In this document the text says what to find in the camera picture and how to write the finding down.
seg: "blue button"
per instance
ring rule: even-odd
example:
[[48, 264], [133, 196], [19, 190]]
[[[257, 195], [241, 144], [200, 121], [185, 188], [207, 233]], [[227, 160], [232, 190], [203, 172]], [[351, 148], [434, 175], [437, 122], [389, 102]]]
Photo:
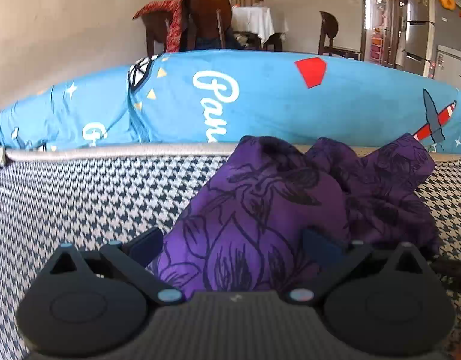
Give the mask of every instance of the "blue button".
[[314, 292], [306, 288], [296, 288], [289, 292], [289, 296], [296, 302], [308, 302], [314, 299]]
[[182, 299], [182, 292], [177, 289], [168, 288], [168, 289], [163, 289], [162, 291], [160, 291], [157, 294], [157, 297], [159, 298], [161, 302], [171, 303], [171, 302], [176, 302], [177, 300]]

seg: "red cloth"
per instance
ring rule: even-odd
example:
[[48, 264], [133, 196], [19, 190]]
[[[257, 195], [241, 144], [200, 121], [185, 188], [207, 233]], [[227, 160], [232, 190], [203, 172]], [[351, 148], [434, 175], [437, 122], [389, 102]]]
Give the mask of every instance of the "red cloth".
[[172, 23], [167, 33], [167, 53], [177, 53], [181, 48], [182, 0], [153, 1], [139, 10], [132, 20], [149, 12], [167, 11], [172, 13]]

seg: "rocket print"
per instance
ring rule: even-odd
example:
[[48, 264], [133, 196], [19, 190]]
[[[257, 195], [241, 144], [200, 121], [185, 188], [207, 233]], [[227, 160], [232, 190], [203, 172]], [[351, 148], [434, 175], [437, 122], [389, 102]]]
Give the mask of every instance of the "rocket print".
[[423, 97], [424, 106], [426, 107], [427, 123], [417, 130], [414, 134], [414, 138], [423, 140], [430, 136], [434, 143], [440, 143], [445, 139], [442, 133], [442, 127], [449, 121], [457, 102], [452, 102], [438, 113], [435, 108], [434, 100], [432, 100], [431, 95], [426, 89], [423, 90]]

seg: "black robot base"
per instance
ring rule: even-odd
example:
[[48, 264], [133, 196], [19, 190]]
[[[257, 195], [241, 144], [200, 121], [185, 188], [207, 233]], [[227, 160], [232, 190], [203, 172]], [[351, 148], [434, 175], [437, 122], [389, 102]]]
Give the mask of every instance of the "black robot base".
[[62, 244], [19, 305], [29, 360], [435, 359], [455, 313], [411, 244], [352, 247], [284, 294], [178, 289], [145, 270], [153, 229], [128, 244]]

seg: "star print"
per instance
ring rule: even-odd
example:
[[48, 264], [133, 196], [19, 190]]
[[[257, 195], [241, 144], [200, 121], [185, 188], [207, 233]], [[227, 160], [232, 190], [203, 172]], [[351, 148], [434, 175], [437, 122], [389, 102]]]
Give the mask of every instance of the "star print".
[[74, 85], [75, 81], [72, 83], [72, 85], [65, 90], [66, 93], [69, 93], [69, 97], [72, 100], [72, 95], [74, 94], [75, 91], [77, 91], [77, 87]]

